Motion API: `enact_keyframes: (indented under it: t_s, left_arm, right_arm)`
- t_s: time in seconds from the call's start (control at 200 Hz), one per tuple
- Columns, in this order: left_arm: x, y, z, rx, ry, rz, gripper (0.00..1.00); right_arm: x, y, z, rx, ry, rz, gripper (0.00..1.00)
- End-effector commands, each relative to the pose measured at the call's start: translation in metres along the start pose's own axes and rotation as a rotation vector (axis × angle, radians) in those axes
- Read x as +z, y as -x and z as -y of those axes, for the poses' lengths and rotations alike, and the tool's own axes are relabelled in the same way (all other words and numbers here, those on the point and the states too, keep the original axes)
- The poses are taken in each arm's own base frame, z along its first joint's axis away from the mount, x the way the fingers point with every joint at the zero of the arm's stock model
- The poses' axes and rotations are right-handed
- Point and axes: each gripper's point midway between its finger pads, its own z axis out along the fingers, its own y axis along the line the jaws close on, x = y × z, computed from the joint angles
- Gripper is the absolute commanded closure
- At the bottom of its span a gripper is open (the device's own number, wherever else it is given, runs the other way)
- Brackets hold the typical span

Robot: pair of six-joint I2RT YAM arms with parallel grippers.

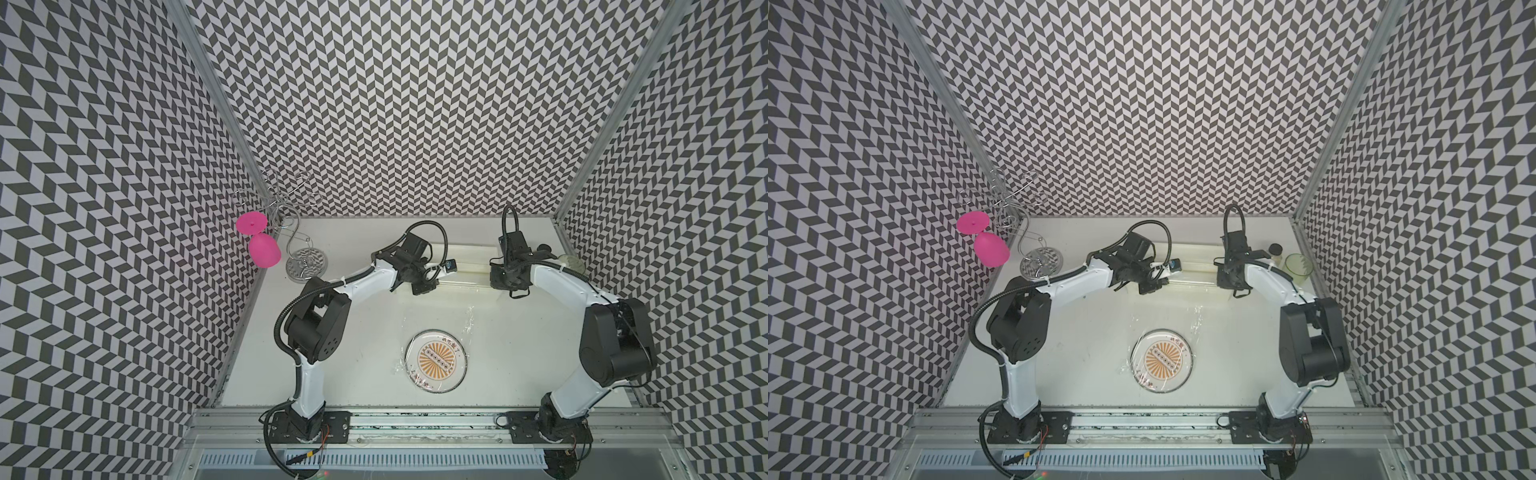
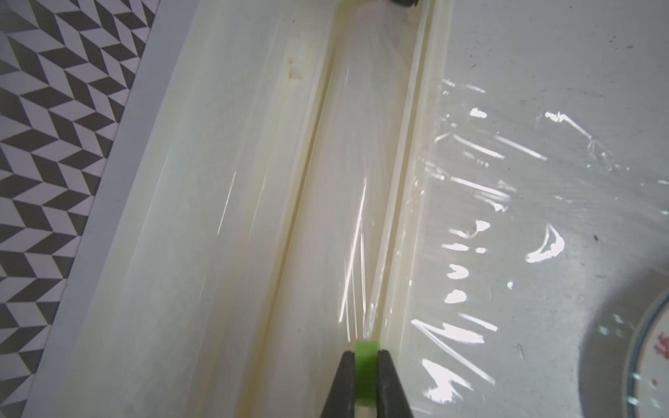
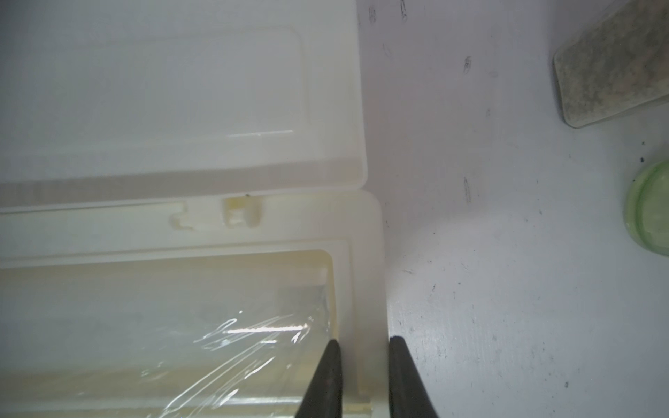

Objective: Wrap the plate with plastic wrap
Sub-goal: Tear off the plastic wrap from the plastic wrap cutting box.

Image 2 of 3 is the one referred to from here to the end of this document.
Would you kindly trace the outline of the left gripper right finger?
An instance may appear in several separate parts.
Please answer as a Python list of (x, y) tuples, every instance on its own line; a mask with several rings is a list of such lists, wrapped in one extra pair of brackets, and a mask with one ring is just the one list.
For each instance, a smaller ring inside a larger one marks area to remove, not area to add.
[(390, 351), (380, 350), (376, 369), (376, 417), (413, 418)]

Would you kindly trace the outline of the green slide cutter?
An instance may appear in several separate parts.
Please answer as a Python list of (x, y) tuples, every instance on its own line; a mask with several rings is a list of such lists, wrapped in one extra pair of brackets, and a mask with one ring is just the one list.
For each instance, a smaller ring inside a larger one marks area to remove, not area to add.
[(355, 403), (359, 406), (376, 407), (379, 351), (375, 341), (355, 343)]

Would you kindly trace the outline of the clear plastic wrap sheet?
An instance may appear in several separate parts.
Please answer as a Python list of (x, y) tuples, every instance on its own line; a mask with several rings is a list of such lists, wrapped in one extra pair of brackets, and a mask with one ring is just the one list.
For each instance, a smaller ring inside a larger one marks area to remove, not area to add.
[(414, 417), (625, 417), (668, 293), (668, 4), (446, 7), (375, 334)]

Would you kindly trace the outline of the white plate orange pattern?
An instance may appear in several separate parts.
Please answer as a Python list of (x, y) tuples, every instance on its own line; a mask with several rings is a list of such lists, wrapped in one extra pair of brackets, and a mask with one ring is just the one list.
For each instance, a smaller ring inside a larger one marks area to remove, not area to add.
[(668, 416), (668, 293), (636, 327), (625, 358), (622, 410), (626, 418)]

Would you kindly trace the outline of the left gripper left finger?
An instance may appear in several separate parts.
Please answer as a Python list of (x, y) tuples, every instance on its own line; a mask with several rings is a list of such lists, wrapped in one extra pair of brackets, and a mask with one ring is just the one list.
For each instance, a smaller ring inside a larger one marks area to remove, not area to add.
[(355, 417), (355, 353), (346, 351), (341, 356), (321, 418)]

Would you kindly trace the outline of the cream plastic wrap dispenser box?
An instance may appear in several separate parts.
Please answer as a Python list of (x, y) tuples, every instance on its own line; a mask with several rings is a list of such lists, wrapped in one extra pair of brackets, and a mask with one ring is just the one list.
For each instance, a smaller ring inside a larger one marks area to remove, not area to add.
[(371, 334), (447, 1), (203, 1), (41, 417), (317, 417)]

